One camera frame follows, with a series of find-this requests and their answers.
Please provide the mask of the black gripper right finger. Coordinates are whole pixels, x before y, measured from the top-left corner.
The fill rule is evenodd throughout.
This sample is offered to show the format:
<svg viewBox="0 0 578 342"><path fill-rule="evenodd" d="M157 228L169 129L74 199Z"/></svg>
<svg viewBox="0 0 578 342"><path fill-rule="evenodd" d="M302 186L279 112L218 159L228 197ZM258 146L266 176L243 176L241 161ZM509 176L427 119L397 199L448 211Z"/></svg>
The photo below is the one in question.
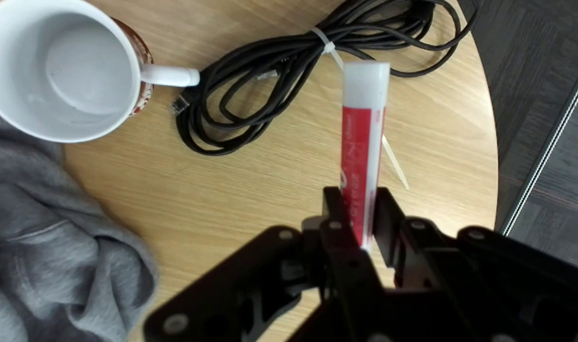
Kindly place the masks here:
<svg viewBox="0 0 578 342"><path fill-rule="evenodd" d="M441 294L473 342L578 342L578 266L482 226L454 237L376 190L374 239L399 288Z"/></svg>

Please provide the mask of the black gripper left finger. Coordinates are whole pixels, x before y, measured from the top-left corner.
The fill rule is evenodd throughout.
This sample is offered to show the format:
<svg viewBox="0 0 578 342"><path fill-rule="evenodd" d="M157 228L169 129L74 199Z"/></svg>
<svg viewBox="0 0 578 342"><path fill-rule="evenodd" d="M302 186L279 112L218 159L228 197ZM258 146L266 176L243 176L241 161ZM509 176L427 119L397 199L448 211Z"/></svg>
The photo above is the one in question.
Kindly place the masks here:
<svg viewBox="0 0 578 342"><path fill-rule="evenodd" d="M144 342L254 342L302 292L317 307L287 342L370 342L387 334L384 288L347 228L340 192L300 228L271 226L154 309Z"/></svg>

